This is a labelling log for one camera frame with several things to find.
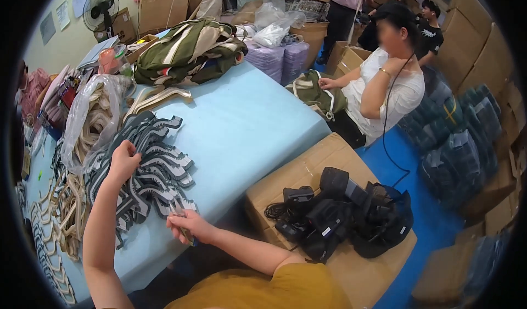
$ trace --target person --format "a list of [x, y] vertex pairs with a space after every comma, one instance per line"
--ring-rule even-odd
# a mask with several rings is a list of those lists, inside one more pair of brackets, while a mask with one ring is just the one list
[[[365, 0], [370, 6], [373, 6], [373, 0]], [[349, 31], [352, 29], [352, 24], [355, 21], [355, 13], [359, 0], [330, 0], [329, 12], [327, 20], [329, 22], [327, 35], [324, 38], [324, 49], [322, 54], [317, 59], [317, 63], [324, 65], [329, 59], [329, 55], [337, 41], [348, 40]]]
[[432, 0], [425, 0], [421, 3], [423, 17], [419, 20], [419, 31], [421, 41], [415, 50], [415, 55], [419, 60], [419, 65], [423, 66], [431, 62], [434, 55], [439, 52], [439, 47], [443, 44], [443, 32], [439, 27], [438, 17], [441, 10]]
[[380, 48], [339, 79], [319, 80], [322, 89], [342, 88], [347, 108], [328, 125], [354, 149], [372, 144], [416, 108], [425, 93], [414, 55], [420, 38], [415, 14], [402, 4], [384, 4], [373, 18]]
[[22, 108], [22, 120], [26, 125], [32, 127], [35, 131], [40, 127], [40, 123], [35, 122], [35, 103], [38, 96], [51, 82], [49, 74], [43, 69], [38, 68], [28, 73], [28, 67], [24, 61], [21, 61], [18, 76], [18, 105]]
[[[406, 5], [405, 0], [390, 0], [387, 3], [401, 3]], [[368, 13], [368, 15], [374, 16], [375, 13], [377, 13], [377, 9], [373, 9], [371, 12]], [[377, 26], [375, 24], [375, 21], [370, 21], [368, 25], [364, 28], [364, 31], [357, 39], [357, 42], [359, 43], [360, 47], [367, 50], [367, 51], [374, 51], [375, 49], [379, 48], [379, 40], [377, 39]]]
[[[115, 209], [119, 190], [140, 162], [141, 154], [135, 153], [130, 141], [123, 141], [115, 149], [86, 223], [84, 275], [97, 309], [133, 308], [113, 266]], [[174, 238], [188, 244], [181, 233], [181, 228], [186, 228], [200, 243], [217, 246], [255, 270], [211, 275], [166, 309], [351, 308], [344, 291], [323, 264], [307, 263], [299, 254], [219, 229], [192, 210], [186, 210], [184, 218], [170, 215], [166, 227]]]

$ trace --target hand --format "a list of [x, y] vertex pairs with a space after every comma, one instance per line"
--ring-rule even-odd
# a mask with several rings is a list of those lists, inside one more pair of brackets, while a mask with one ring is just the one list
[[397, 57], [392, 57], [390, 59], [388, 59], [388, 61], [386, 61], [383, 65], [383, 69], [385, 69], [387, 72], [389, 72], [392, 76], [397, 76], [397, 74], [399, 73], [399, 71], [401, 71], [401, 73], [399, 75], [402, 75], [402, 76], [407, 76], [410, 74], [410, 71], [409, 70], [401, 70], [403, 68], [403, 66], [405, 66], [405, 64], [408, 66], [408, 65], [411, 65], [412, 62], [414, 61], [413, 57], [408, 61], [408, 63], [406, 63], [407, 60], [402, 60], [402, 59], [398, 59]]
[[174, 238], [188, 245], [189, 241], [181, 233], [180, 228], [187, 229], [200, 243], [210, 244], [214, 240], [214, 235], [218, 228], [205, 221], [198, 213], [192, 209], [185, 210], [185, 217], [179, 217], [170, 213], [167, 218], [167, 228], [172, 229]]
[[321, 89], [332, 89], [338, 87], [337, 81], [330, 78], [320, 78], [318, 80], [318, 85]]
[[108, 177], [123, 185], [132, 176], [133, 172], [141, 162], [141, 154], [135, 153], [135, 146], [128, 140], [115, 148], [112, 154], [112, 162]]

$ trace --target paper notice on wall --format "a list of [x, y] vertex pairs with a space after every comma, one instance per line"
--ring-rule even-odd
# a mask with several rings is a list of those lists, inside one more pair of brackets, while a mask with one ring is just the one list
[[69, 24], [68, 1], [66, 0], [57, 8], [58, 26], [61, 31]]
[[73, 14], [75, 17], [81, 17], [84, 11], [86, 0], [72, 0]]
[[53, 14], [49, 12], [49, 14], [40, 23], [40, 34], [42, 35], [44, 46], [47, 44], [47, 42], [49, 42], [49, 39], [51, 39], [55, 32], [56, 29], [55, 23], [53, 22]]

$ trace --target scissors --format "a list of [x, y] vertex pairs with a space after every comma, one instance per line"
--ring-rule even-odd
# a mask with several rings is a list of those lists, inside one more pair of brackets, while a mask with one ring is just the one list
[[[172, 213], [174, 213], [176, 216], [185, 218], [185, 212], [179, 206], [175, 207], [174, 205], [172, 205], [172, 201], [169, 201], [168, 205], [170, 206], [170, 210], [172, 211]], [[198, 240], [197, 238], [194, 238], [190, 231], [183, 227], [179, 227], [179, 229], [181, 230], [181, 233], [185, 236], [185, 238], [189, 241], [190, 246], [197, 246]]]

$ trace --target yellow shirt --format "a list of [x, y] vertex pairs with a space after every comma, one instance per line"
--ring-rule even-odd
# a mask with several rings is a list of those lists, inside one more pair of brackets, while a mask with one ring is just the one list
[[290, 263], [270, 276], [227, 270], [196, 284], [165, 309], [351, 309], [346, 294], [321, 263]]

